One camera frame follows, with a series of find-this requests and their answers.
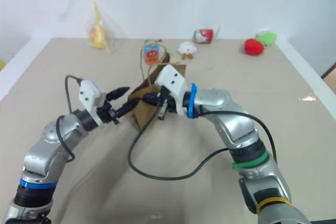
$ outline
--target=green ring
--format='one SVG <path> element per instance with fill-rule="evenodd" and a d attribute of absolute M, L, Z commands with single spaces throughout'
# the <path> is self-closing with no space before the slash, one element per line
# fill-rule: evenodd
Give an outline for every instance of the green ring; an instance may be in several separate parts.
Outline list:
<path fill-rule="evenodd" d="M 246 167 L 249 167 L 249 166 L 258 165 L 261 162 L 263 162 L 265 159 L 267 159 L 267 157 L 268 157 L 268 152 L 267 152 L 267 150 L 265 150 L 265 152 L 262 154 L 262 156 L 260 156 L 259 158 L 255 159 L 255 160 L 251 160 L 251 161 L 243 162 L 243 163 L 233 163 L 232 164 L 232 169 L 233 170 L 239 170 L 239 169 L 246 168 Z"/>

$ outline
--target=brown paper bag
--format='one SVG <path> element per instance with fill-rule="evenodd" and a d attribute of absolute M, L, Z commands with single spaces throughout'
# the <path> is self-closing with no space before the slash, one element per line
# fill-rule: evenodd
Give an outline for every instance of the brown paper bag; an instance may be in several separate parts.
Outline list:
<path fill-rule="evenodd" d="M 170 60 L 170 54 L 167 52 L 161 59 L 161 63 L 168 63 Z M 183 76 L 185 76 L 186 65 L 172 64 L 172 66 Z M 158 65 L 154 71 L 138 86 L 129 96 L 128 100 L 131 101 L 135 98 L 142 98 L 145 94 L 150 92 L 158 92 L 158 88 L 155 86 L 155 80 L 158 77 L 160 71 L 165 65 Z M 144 101 L 140 101 L 138 105 L 132 111 L 132 122 L 135 128 L 140 130 L 148 119 L 151 117 L 155 110 L 155 106 L 149 105 Z M 150 126 L 156 122 L 157 117 L 154 118 Z"/>

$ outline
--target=green toy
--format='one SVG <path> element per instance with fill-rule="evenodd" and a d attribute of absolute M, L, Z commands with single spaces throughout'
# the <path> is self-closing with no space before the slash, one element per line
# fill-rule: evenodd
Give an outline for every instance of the green toy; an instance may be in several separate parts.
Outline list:
<path fill-rule="evenodd" d="M 270 32 L 264 33 L 256 38 L 257 41 L 263 43 L 266 47 L 272 45 L 276 39 L 277 35 Z"/>

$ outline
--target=red can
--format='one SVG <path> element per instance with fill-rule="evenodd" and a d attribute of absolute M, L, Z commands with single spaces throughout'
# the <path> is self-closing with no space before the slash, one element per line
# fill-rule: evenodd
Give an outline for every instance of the red can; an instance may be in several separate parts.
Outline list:
<path fill-rule="evenodd" d="M 195 31 L 193 40 L 197 44 L 210 44 L 213 37 L 212 29 L 199 29 Z"/>

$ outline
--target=blue ring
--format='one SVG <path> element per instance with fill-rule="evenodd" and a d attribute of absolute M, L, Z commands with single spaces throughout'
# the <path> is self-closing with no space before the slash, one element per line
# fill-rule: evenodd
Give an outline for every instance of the blue ring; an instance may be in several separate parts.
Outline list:
<path fill-rule="evenodd" d="M 194 118 L 193 111 L 194 111 L 194 102 L 195 102 L 195 96 L 197 92 L 197 86 L 196 84 L 191 84 L 191 94 L 189 98 L 189 106 L 188 106 L 188 117 Z"/>
<path fill-rule="evenodd" d="M 27 181 L 24 181 L 23 179 L 20 179 L 20 185 L 26 188 L 30 188 L 30 189 L 49 189 L 49 188 L 56 187 L 57 182 L 50 183 L 50 184 L 34 184 L 34 183 L 29 183 Z"/>

